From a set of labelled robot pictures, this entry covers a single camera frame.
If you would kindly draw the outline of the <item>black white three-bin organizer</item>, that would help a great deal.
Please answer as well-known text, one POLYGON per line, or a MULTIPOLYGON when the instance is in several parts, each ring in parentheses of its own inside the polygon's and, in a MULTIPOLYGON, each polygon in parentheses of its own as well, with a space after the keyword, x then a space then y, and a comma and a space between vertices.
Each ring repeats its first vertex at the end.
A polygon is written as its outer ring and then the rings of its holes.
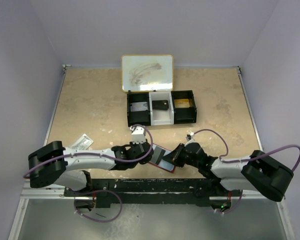
POLYGON ((127 93, 127 124, 166 126, 194 124, 197 107, 192 90, 127 93))

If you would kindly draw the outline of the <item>dark grey credit card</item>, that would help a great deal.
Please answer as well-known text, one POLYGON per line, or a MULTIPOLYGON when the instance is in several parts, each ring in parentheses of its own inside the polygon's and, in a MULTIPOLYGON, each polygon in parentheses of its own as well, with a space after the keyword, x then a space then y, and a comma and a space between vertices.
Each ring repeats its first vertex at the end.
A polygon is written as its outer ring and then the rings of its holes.
POLYGON ((153 100, 152 101, 152 109, 167 111, 169 109, 169 101, 168 100, 153 100))

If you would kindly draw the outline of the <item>red card holder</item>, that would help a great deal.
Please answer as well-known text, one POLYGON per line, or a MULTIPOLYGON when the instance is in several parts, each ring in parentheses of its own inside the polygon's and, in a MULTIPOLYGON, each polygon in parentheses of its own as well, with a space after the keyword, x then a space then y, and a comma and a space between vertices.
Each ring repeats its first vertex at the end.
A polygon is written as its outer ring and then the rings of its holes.
MULTIPOLYGON (((159 146, 159 147, 162 148, 162 149, 165 149, 164 156, 167 155, 167 154, 169 154, 171 152, 170 150, 168 150, 168 149, 166 149, 164 147, 161 147, 161 146, 159 146)), ((158 165, 152 164, 150 161, 148 162, 149 164, 151 164, 151 165, 153 165, 153 166, 155 166, 155 167, 157 167, 157 168, 159 168, 161 170, 164 170, 164 171, 169 172, 169 173, 174 173, 174 171, 175 171, 176 167, 173 164, 171 164, 171 163, 169 163, 169 162, 167 162, 167 161, 165 161, 163 159, 160 161, 160 163, 158 165)))

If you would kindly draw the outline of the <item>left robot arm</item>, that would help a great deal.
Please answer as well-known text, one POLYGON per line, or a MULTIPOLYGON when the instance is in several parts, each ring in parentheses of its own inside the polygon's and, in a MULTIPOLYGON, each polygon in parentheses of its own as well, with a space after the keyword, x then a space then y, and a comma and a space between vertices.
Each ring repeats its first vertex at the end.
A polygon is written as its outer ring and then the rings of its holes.
POLYGON ((28 156, 29 170, 24 179, 30 187, 44 188, 52 184, 67 187, 81 196, 93 191, 87 169, 125 171, 137 164, 148 163, 153 155, 153 143, 130 142, 103 150, 77 150, 64 147, 61 141, 53 141, 28 156))

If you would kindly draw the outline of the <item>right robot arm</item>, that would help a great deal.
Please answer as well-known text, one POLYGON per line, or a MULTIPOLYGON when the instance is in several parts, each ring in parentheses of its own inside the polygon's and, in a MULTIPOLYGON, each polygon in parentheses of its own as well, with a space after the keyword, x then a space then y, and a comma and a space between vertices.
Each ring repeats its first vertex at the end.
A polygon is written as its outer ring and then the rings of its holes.
POLYGON ((222 159, 204 152, 197 142, 179 144, 163 159, 176 167, 192 166, 206 179, 215 180, 212 190, 218 196, 228 191, 258 191, 274 202, 280 202, 288 189, 294 171, 272 154, 294 148, 293 144, 264 153, 254 150, 251 155, 240 158, 222 159))

